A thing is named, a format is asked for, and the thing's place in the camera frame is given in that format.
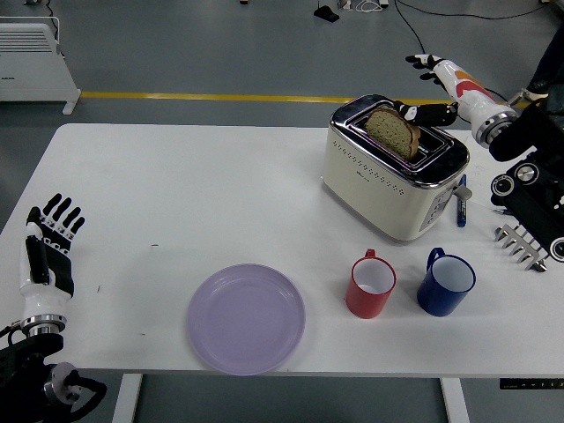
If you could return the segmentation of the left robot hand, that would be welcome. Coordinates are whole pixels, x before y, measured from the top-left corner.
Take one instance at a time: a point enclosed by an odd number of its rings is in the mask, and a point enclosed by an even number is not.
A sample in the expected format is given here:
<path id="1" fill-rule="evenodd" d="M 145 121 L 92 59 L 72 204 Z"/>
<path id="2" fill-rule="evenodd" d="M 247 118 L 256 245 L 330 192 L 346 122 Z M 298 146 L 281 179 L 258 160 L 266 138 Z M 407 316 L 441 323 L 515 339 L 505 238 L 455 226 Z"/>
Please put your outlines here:
<path id="1" fill-rule="evenodd" d="M 28 213 L 20 250 L 20 293 L 24 318 L 63 315 L 74 295 L 71 244 L 84 225 L 81 208 L 57 193 Z"/>

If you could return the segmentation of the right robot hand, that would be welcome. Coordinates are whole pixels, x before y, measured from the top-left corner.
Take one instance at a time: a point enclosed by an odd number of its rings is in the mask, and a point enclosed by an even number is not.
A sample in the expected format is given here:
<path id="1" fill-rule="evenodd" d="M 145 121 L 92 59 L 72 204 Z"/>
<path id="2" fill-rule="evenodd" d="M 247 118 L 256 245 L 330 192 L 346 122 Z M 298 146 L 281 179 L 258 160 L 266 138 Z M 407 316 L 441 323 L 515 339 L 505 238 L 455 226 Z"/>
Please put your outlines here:
<path id="1" fill-rule="evenodd" d="M 393 108 L 409 124 L 416 126 L 449 126 L 458 117 L 476 131 L 490 123 L 515 120 L 517 112 L 497 103 L 475 78 L 450 60 L 434 55 L 414 55 L 405 58 L 413 68 L 422 70 L 422 80 L 440 85 L 451 98 L 449 104 L 409 105 L 395 100 Z"/>

